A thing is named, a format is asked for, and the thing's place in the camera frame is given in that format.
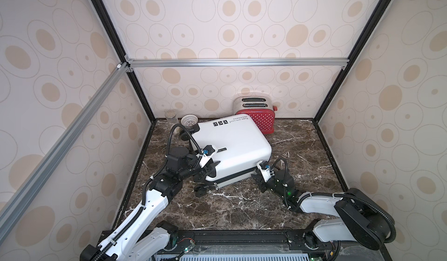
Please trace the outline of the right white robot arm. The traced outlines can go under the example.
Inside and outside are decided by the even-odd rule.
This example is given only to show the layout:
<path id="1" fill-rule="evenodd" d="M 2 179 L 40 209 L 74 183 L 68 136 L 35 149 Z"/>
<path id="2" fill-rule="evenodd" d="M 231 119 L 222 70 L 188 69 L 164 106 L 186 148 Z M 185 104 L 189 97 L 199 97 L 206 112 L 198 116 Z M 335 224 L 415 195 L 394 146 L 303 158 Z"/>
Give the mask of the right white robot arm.
<path id="1" fill-rule="evenodd" d="M 312 225 L 310 233 L 304 235 L 308 241 L 353 241 L 379 250 L 397 237 L 393 217 L 357 188 L 341 193 L 301 192 L 287 165 L 280 169 L 267 161 L 257 163 L 252 177 L 260 191 L 276 194 L 288 211 L 331 217 Z"/>

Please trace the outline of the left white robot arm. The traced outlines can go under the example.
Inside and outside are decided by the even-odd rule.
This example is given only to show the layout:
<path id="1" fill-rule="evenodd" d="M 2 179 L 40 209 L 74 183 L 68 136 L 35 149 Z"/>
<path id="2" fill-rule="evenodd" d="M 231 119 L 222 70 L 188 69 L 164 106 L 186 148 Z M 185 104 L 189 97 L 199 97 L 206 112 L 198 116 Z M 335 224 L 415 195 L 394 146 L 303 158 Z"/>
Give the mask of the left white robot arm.
<path id="1" fill-rule="evenodd" d="M 184 180 L 202 179 L 217 165 L 212 160 L 216 148 L 208 144 L 201 147 L 195 133 L 201 131 L 201 124 L 181 128 L 181 134 L 189 138 L 191 146 L 171 146 L 170 136 L 162 167 L 144 185 L 142 200 L 125 221 L 98 246 L 88 245 L 80 254 L 82 261 L 148 261 L 154 260 L 161 251 L 177 247 L 178 227 L 162 221 L 150 234 L 144 232 L 152 221 L 172 202 L 181 191 Z"/>

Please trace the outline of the white hard-shell suitcase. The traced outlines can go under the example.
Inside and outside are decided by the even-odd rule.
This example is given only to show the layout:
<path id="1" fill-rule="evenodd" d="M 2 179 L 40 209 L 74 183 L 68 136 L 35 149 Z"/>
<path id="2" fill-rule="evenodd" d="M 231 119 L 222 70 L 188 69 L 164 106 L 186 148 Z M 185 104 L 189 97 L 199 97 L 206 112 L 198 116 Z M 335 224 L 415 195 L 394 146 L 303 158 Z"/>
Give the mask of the white hard-shell suitcase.
<path id="1" fill-rule="evenodd" d="M 209 144 L 213 145 L 216 153 L 211 160 L 220 161 L 215 178 L 193 180 L 197 197 L 250 178 L 258 170 L 259 161 L 268 161 L 271 158 L 271 145 L 247 114 L 197 123 L 182 129 L 179 137 L 183 141 L 189 141 L 195 151 L 204 149 Z"/>

